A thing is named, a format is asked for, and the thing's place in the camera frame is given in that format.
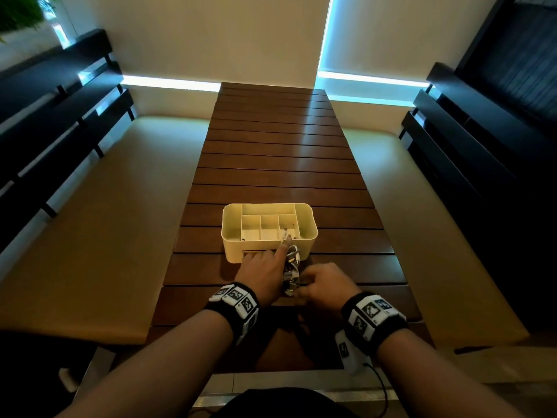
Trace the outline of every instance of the person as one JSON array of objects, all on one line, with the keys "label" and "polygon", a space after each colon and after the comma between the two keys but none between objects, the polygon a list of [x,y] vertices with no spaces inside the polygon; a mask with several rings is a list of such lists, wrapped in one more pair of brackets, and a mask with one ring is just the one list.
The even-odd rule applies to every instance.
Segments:
[{"label": "person", "polygon": [[[235,288],[246,288],[254,294],[258,307],[269,307],[281,295],[287,250],[288,246],[282,244],[275,254],[266,251],[246,255],[234,280]],[[361,297],[358,286],[335,264],[310,265],[301,278],[308,284],[296,290],[295,297],[300,304],[310,303],[340,312],[349,300]],[[227,319],[226,314],[212,307],[217,304],[221,302],[208,302],[209,308],[128,359],[59,417],[187,415],[219,359],[238,338],[230,317]],[[388,335],[374,354],[411,416],[522,416],[405,327]],[[354,416],[322,394],[295,388],[249,390],[213,416],[240,414],[243,417]]]}]

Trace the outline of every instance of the forearm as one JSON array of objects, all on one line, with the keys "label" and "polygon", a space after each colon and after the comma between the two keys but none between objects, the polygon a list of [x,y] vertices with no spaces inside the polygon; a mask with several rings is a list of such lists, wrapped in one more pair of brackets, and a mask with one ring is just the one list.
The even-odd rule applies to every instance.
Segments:
[{"label": "forearm", "polygon": [[60,417],[174,416],[188,410],[232,338],[223,316],[201,311],[120,365]]},{"label": "forearm", "polygon": [[405,406],[416,416],[522,416],[410,330],[399,330],[386,338],[377,358]]}]

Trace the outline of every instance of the wristband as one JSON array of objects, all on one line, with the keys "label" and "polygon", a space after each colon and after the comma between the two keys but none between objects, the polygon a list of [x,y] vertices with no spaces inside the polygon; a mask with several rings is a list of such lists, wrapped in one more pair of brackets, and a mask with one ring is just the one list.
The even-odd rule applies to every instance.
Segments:
[{"label": "wristband", "polygon": [[204,309],[218,312],[226,318],[238,345],[257,322],[260,304],[253,290],[245,284],[233,282],[217,290]]},{"label": "wristband", "polygon": [[348,321],[346,337],[369,356],[375,356],[380,344],[395,331],[408,328],[404,315],[381,296],[370,292],[351,297],[341,314]]}]

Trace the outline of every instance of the wooden table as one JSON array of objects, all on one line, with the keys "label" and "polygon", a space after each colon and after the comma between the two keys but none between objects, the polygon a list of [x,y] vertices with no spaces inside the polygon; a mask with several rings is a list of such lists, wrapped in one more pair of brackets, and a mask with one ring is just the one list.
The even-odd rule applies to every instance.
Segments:
[{"label": "wooden table", "polygon": [[[185,206],[147,343],[201,310],[239,264],[220,237],[229,203],[304,202],[319,236],[302,267],[335,262],[384,296],[431,343],[358,165],[323,90],[223,83]],[[288,297],[260,316],[217,372],[341,368],[336,317]]]}]

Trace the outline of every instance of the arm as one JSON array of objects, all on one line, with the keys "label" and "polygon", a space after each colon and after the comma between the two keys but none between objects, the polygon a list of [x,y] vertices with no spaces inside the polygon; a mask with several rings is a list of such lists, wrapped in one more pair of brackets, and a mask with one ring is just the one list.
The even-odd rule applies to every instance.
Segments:
[{"label": "arm", "polygon": [[[280,296],[287,250],[281,245],[275,255],[246,255],[234,279],[255,292],[262,308]],[[187,411],[232,340],[223,316],[200,311],[117,367],[59,417],[175,416]]]},{"label": "arm", "polygon": [[[302,273],[309,285],[298,303],[340,312],[360,289],[335,264],[311,265]],[[380,344],[377,359],[412,415],[428,417],[521,417],[511,405],[442,358],[410,330],[395,331]]]}]

